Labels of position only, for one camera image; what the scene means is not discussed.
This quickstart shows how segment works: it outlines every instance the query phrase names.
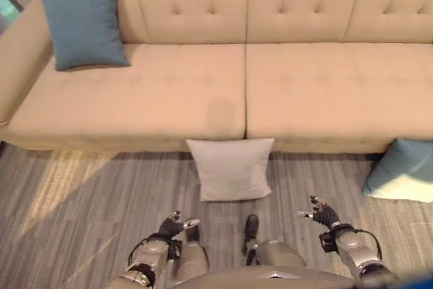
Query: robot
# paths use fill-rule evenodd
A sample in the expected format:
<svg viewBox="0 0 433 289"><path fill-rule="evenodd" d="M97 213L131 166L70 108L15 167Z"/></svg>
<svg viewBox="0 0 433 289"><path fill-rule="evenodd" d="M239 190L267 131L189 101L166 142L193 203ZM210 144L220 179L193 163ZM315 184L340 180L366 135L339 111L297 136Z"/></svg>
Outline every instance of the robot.
<svg viewBox="0 0 433 289"><path fill-rule="evenodd" d="M217 288L385 288L397 281L395 274L382 262L382 251L373 234L342 223L335 210L323 199L311 196L314 212L297 213L328 228L319 236L325 252L337 252L354 279L307 269L304 259L289 245L276 240L259 242L256 239L259 220L250 215L245 225L243 254L246 266L209 272L209 263L200 245L198 219L178 222L176 211L161 225L158 233L140 241L129 255L129 267L113 279L106 289L154 288L169 259L177 260L173 289ZM186 231L187 242L174 240ZM372 235L378 253L366 247L359 232Z"/></svg>

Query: striped carpet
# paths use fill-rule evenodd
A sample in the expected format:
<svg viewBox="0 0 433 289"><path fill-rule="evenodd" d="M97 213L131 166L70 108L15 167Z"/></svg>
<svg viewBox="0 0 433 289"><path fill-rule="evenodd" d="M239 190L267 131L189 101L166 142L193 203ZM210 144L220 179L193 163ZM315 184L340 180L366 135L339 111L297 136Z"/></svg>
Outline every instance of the striped carpet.
<svg viewBox="0 0 433 289"><path fill-rule="evenodd" d="M433 269L433 204L362 196L372 164L366 155L274 153L270 196L202 203L190 154L7 145L0 156L0 288L103 288L124 270L134 244L176 209L201 218L212 270L243 263L244 221L256 213L260 238L285 240L310 267L349 275L335 253L322 252L324 229L295 214L310 207L309 194L326 198L343 221L372 231L391 270Z"/></svg>

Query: robot leg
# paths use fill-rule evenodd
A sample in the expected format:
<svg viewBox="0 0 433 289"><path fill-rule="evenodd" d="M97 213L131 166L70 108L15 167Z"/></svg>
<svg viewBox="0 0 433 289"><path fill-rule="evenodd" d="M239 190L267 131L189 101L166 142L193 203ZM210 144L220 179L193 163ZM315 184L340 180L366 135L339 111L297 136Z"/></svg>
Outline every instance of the robot leg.
<svg viewBox="0 0 433 289"><path fill-rule="evenodd" d="M209 272L208 257L200 245L200 231L198 226L186 231L187 242L182 246L182 254L177 261L175 282L181 283L193 277Z"/></svg>
<svg viewBox="0 0 433 289"><path fill-rule="evenodd" d="M246 265L252 265L254 259L260 265L274 265L285 267L305 267L304 259L294 248L277 240L267 240L259 243L256 239L258 232L258 217L248 216L245 224L245 240L242 252L246 258Z"/></svg>

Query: blue pillow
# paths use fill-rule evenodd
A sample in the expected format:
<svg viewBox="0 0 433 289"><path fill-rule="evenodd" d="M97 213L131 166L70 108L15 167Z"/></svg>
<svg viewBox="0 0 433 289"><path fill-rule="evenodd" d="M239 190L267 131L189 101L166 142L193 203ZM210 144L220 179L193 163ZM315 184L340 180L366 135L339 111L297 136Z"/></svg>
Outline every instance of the blue pillow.
<svg viewBox="0 0 433 289"><path fill-rule="evenodd" d="M363 193L433 202L433 141L396 140L372 170Z"/></svg>
<svg viewBox="0 0 433 289"><path fill-rule="evenodd" d="M123 51L117 0L43 0L55 68L85 64L130 66Z"/></svg>

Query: window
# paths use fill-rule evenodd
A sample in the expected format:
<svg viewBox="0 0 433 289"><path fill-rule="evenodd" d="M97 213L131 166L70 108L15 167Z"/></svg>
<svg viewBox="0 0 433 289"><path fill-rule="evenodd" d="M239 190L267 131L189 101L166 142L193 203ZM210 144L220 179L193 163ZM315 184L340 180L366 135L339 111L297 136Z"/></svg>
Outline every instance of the window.
<svg viewBox="0 0 433 289"><path fill-rule="evenodd" d="M21 10L16 0L0 0L0 34L18 17Z"/></svg>

